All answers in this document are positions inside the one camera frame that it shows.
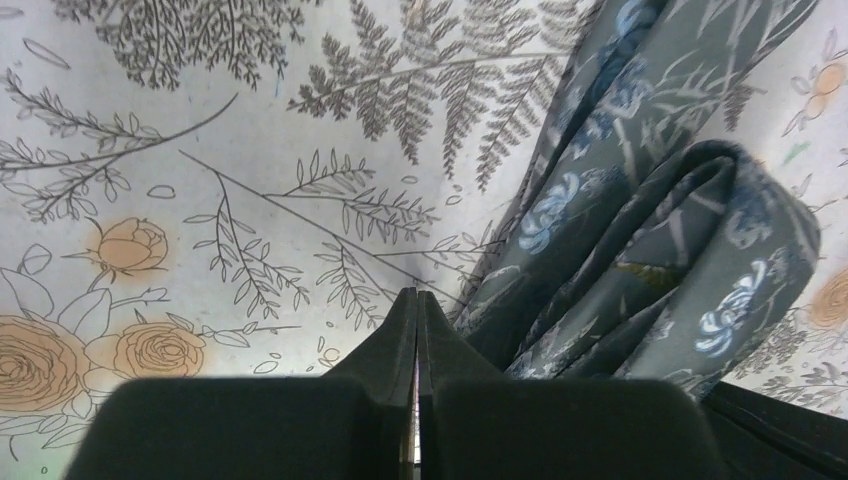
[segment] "rose print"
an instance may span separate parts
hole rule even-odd
[[[60,324],[0,316],[0,411],[41,412],[83,390],[91,363]]]
[[[203,366],[205,346],[203,339],[173,323],[142,323],[127,327],[120,335],[94,340],[85,353],[95,365],[121,378],[189,377]],[[97,370],[86,376],[86,382],[102,379],[104,372]],[[89,386],[102,391],[96,388],[99,385]]]
[[[536,255],[551,241],[551,235],[565,220],[565,208],[580,190],[580,177],[574,173],[562,176],[563,183],[551,187],[545,197],[521,219],[518,245]]]
[[[159,265],[168,255],[168,239],[165,232],[154,223],[130,217],[123,222],[103,231],[100,225],[90,219],[100,231],[97,250],[67,255],[66,258],[87,258],[100,264],[102,272],[89,287],[92,291],[103,277],[116,273],[131,275],[133,272],[159,269]]]
[[[834,275],[813,297],[810,320],[824,328],[835,328],[848,319],[848,269]]]

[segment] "floral print fabric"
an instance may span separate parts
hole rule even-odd
[[[543,263],[575,219],[597,215],[581,208],[632,198],[649,173],[640,165],[635,175],[613,161],[554,174],[548,162],[558,148],[580,157],[574,165],[620,159],[622,122],[622,143],[654,161],[698,127],[700,140],[741,144],[727,161],[752,157],[809,205],[823,229],[818,273],[725,379],[845,415],[839,0],[30,3],[0,1],[0,478],[59,478],[99,406],[131,378],[320,374],[407,285],[458,317],[512,271],[490,273],[507,240],[525,238],[509,250]],[[773,9],[813,5],[797,17]],[[679,57],[658,57],[662,45],[689,45],[739,12],[752,20],[733,30],[744,47],[730,84],[687,76],[720,56],[663,75]],[[688,26],[669,33],[681,19]],[[785,35],[762,36],[771,21]],[[666,33],[652,39],[658,25]],[[590,27],[598,33],[586,37]],[[642,115],[701,87],[702,104]],[[522,227],[521,213],[552,192],[540,179],[562,190]],[[686,181],[654,191],[659,217],[693,198],[700,184]],[[774,241],[768,201],[758,205],[723,223],[722,238],[750,249]],[[649,235],[663,221],[650,213],[620,226]],[[637,236],[617,252],[639,253]],[[601,257],[593,262],[615,260]],[[803,252],[766,260],[770,285]],[[698,320],[754,273],[747,257],[738,267],[693,317],[687,348],[698,358],[709,354],[695,340],[725,325],[719,316],[707,335]],[[603,270],[581,264],[558,280],[551,305],[568,310],[593,272]],[[629,318],[661,325],[640,338],[661,338],[674,331],[660,313],[679,279],[644,273],[667,292]],[[531,319],[522,351],[544,344],[555,313]],[[585,358],[574,374],[605,361]],[[702,383],[685,370],[667,378]]]

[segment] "flower print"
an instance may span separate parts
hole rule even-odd
[[[83,343],[54,322],[0,316],[0,412],[41,412],[84,390]]]
[[[848,320],[848,269],[837,273],[816,292],[810,321],[823,328],[838,328]]]
[[[733,191],[724,233],[730,243],[744,250],[771,236],[769,208],[775,203],[776,194],[762,168],[747,155],[740,160],[737,178],[744,181],[737,182]]]
[[[589,198],[595,198],[605,192],[605,187],[625,180],[624,171],[618,165],[610,168],[590,168],[580,174],[583,183],[580,191],[586,192]]]
[[[568,172],[562,176],[564,183],[550,188],[531,212],[521,219],[521,233],[518,245],[530,254],[543,251],[550,243],[553,234],[562,224],[565,208],[580,190],[580,177]]]
[[[733,342],[733,331],[742,326],[751,306],[754,293],[763,282],[768,271],[768,262],[757,259],[751,262],[753,274],[741,276],[715,310],[701,316],[701,333],[707,338],[695,341],[695,350],[714,358],[723,355]]]
[[[571,140],[568,149],[574,160],[586,155],[593,140],[609,138],[616,118],[633,118],[642,99],[653,93],[653,85],[642,78],[646,67],[647,62],[637,55],[621,69],[597,108]]]
[[[792,77],[790,85],[800,95],[807,97],[804,107],[789,121],[783,136],[788,135],[795,127],[804,130],[810,120],[819,118],[833,103],[840,88],[848,80],[848,67],[840,63],[840,59],[848,55],[848,49],[836,50],[836,29],[828,32],[825,48],[821,55],[821,64],[813,65],[809,76]]]
[[[85,376],[85,382],[104,392],[123,379],[190,377],[203,366],[205,346],[202,338],[170,322],[132,325],[120,335],[97,338],[85,347],[99,367]]]
[[[89,291],[108,273],[112,273],[114,281],[116,272],[130,275],[133,272],[160,269],[159,265],[168,255],[165,232],[146,219],[130,217],[105,232],[97,222],[91,221],[100,232],[97,249],[66,256],[87,258],[100,264],[102,272],[92,282]]]

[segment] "orange rose print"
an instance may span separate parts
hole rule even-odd
[[[37,412],[83,391],[83,343],[58,323],[0,316],[0,411]]]
[[[834,275],[816,293],[810,320],[820,327],[837,327],[848,319],[848,269]]]
[[[135,217],[103,233],[97,249],[100,262],[120,272],[155,268],[167,254],[165,232],[153,223]]]
[[[187,377],[203,366],[205,346],[203,339],[173,323],[143,323],[127,327],[121,335],[95,339],[85,353],[97,366],[123,378]],[[89,379],[108,376],[98,370],[86,376],[87,384]]]

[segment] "folded fabric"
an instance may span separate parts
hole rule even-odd
[[[815,3],[608,2],[529,207],[457,319],[468,342],[519,378],[695,397],[749,355],[812,275],[818,226],[742,148],[688,145]]]

